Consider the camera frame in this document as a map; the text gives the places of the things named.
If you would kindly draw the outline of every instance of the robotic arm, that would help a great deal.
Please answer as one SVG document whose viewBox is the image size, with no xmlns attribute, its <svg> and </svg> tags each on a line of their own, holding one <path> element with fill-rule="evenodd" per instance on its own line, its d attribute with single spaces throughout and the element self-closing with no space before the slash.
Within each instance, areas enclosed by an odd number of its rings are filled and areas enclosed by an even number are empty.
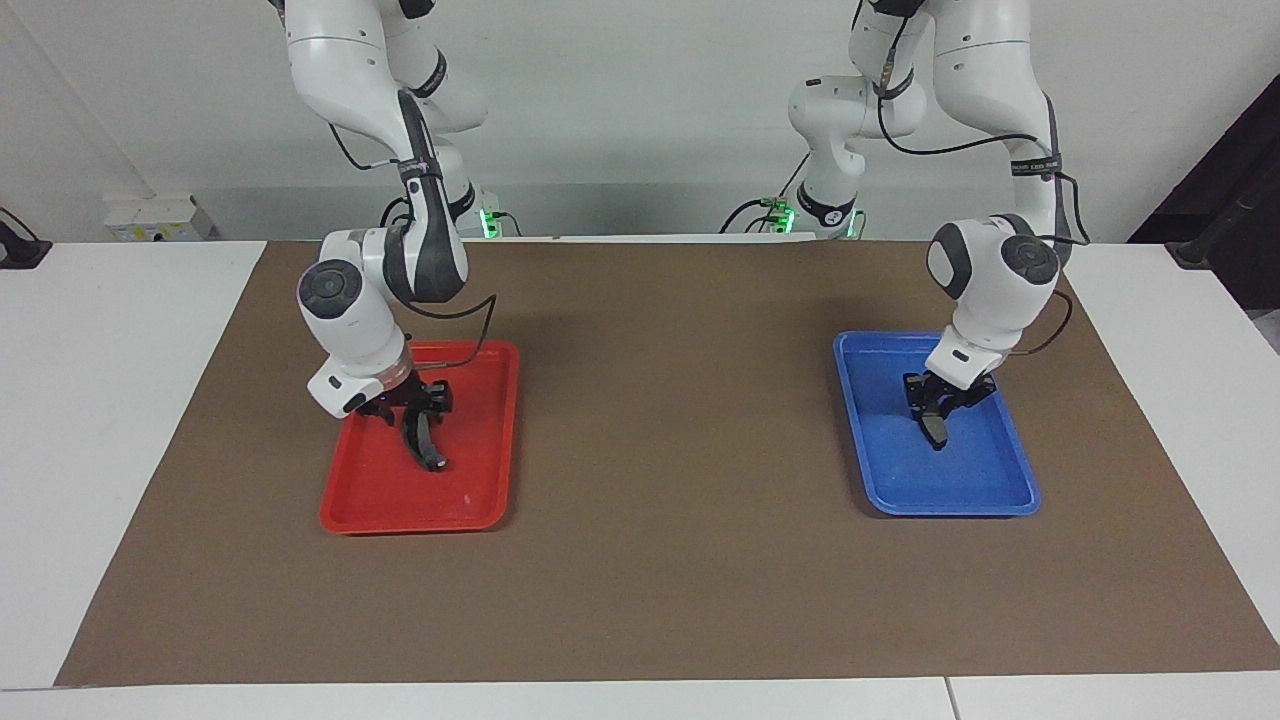
<svg viewBox="0 0 1280 720">
<path fill-rule="evenodd" d="M 938 104 L 987 133 L 984 141 L 919 151 L 893 140 L 924 115 L 911 58 L 931 22 Z M 998 141 L 1010 155 L 1015 211 L 948 223 L 929 247 L 929 273 L 957 305 L 927 372 L 908 377 L 906 391 L 941 450 L 946 416 L 993 391 L 989 373 L 1039 316 L 1070 256 L 1053 105 L 1032 69 L 1028 0 L 861 0 L 849 55 L 860 77 L 812 79 L 792 95 L 791 120 L 813 158 L 795 190 L 796 227 L 835 236 L 850 220 L 865 168 L 849 149 L 855 138 L 886 138 L 913 155 Z"/>
<path fill-rule="evenodd" d="M 330 233 L 298 282 L 298 306 L 329 354 L 307 389 L 335 418 L 358 410 L 393 423 L 392 406 L 412 411 L 407 423 L 438 416 L 449 409 L 448 387 L 419 380 L 388 304 L 447 302 L 467 281 L 454 219 L 476 192 L 458 152 L 438 149 L 431 131 L 479 126 L 484 96 L 451 73 L 422 35 L 430 0 L 273 5 L 284 20 L 298 95 L 329 123 L 384 145 L 412 209 L 407 225 Z M 425 430 L 406 427 L 406 439 L 424 466 L 443 468 Z"/>
</svg>

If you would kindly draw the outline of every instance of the white wall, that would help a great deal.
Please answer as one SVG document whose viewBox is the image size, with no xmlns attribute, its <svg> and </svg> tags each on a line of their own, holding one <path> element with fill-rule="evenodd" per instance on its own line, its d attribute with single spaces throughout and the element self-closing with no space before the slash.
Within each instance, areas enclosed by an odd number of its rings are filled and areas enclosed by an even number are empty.
<svg viewBox="0 0 1280 720">
<path fill-rule="evenodd" d="M 1275 0 L 1032 1 L 1037 74 L 1101 240 L 1125 240 L 1280 73 Z M 265 0 L 4 3 L 146 183 L 195 192 L 228 236 L 369 224 L 397 192 L 393 170 L 351 170 L 294 96 Z M 804 152 L 787 96 L 805 77 L 847 72 L 852 5 L 443 0 L 431 18 L 451 63 L 492 97 L 489 123 L 457 142 L 527 232 L 677 232 L 716 229 L 739 201 L 781 187 Z M 0 202 L 52 237 L 101 237 L 93 199 L 125 183 L 102 161 L 84 169 L 84 142 L 8 45 Z M 970 137 L 934 108 L 910 142 Z M 928 237 L 1009 208 L 998 147 L 864 152 L 870 236 Z"/>
</svg>

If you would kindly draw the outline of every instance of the white table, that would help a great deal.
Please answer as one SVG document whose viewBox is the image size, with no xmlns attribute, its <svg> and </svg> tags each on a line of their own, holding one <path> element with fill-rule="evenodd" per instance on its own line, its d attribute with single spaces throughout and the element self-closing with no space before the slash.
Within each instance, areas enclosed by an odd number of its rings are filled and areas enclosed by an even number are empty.
<svg viewBox="0 0 1280 720">
<path fill-rule="evenodd" d="M 0 274 L 0 383 L 12 409 L 0 432 L 0 687 L 31 688 L 0 692 L 0 717 L 1280 716 L 1280 673 L 42 691 L 262 246 L 61 245 L 36 272 Z M 1068 275 L 1280 633 L 1280 473 L 1270 466 L 1280 357 L 1212 275 L 1178 270 L 1162 249 L 1094 246 Z M 60 442 L 77 419 L 77 442 Z"/>
</svg>

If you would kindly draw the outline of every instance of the tray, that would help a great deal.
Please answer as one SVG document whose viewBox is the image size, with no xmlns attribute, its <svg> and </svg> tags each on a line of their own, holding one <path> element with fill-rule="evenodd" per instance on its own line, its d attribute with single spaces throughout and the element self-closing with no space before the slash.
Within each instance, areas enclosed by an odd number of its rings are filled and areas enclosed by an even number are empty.
<svg viewBox="0 0 1280 720">
<path fill-rule="evenodd" d="M 919 373 L 937 334 L 849 332 L 836 364 L 867 497 L 906 516 L 1014 518 L 1041 506 L 1039 487 L 997 391 L 947 419 L 950 442 L 934 451 L 906 405 L 902 375 Z"/>
<path fill-rule="evenodd" d="M 462 360 L 474 347 L 470 341 L 410 343 L 415 363 Z M 516 347 L 488 341 L 470 365 L 420 373 L 426 382 L 444 379 L 453 388 L 453 413 L 431 428 L 449 459 L 442 473 L 428 473 L 413 461 L 398 425 L 349 415 L 320 523 L 344 536 L 467 532 L 498 524 L 511 484 L 518 372 Z"/>
</svg>

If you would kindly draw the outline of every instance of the brown mat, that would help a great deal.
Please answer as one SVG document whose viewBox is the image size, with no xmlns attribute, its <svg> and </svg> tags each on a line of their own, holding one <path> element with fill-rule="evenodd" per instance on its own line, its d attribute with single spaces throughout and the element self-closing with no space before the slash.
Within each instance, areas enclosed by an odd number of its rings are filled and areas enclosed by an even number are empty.
<svg viewBox="0 0 1280 720">
<path fill-rule="evenodd" d="M 1038 515 L 869 507 L 831 341 L 946 323 L 923 245 L 474 246 L 463 300 L 524 352 L 512 511 L 329 536 L 315 250 L 268 247 L 59 684 L 1280 667 L 1083 315 L 1001 370 Z"/>
</svg>

